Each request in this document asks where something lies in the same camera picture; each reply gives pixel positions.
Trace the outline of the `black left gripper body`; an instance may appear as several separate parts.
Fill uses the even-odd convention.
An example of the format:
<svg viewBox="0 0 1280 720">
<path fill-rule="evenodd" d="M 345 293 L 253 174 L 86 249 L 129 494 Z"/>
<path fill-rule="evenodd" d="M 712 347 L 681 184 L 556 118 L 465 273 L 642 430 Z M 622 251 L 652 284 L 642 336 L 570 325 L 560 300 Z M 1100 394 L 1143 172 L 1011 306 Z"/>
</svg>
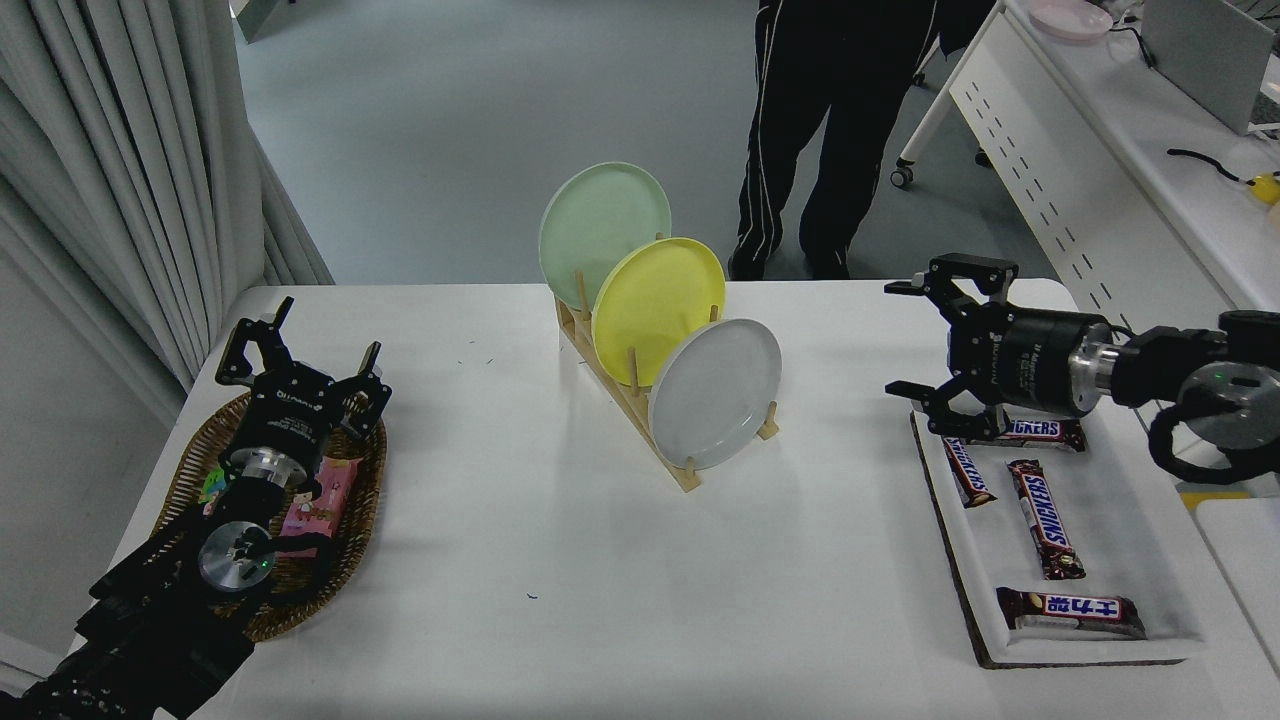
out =
<svg viewBox="0 0 1280 720">
<path fill-rule="evenodd" d="M 238 428 L 238 457 L 269 448 L 285 455 L 302 470 L 319 469 L 323 451 L 343 418 L 335 380 L 307 365 L 291 365 L 260 374 Z"/>
</svg>

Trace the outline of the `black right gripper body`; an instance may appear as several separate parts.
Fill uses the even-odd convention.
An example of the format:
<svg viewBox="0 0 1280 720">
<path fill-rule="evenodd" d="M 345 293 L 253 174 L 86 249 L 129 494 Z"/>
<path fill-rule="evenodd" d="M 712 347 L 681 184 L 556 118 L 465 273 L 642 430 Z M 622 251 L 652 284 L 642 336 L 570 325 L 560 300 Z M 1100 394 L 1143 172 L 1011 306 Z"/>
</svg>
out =
<svg viewBox="0 0 1280 720">
<path fill-rule="evenodd" d="M 1100 398 L 1088 380 L 1093 345 L 1111 341 L 1101 315 L 988 302 L 950 328 L 950 370 L 986 405 L 1083 416 Z"/>
</svg>

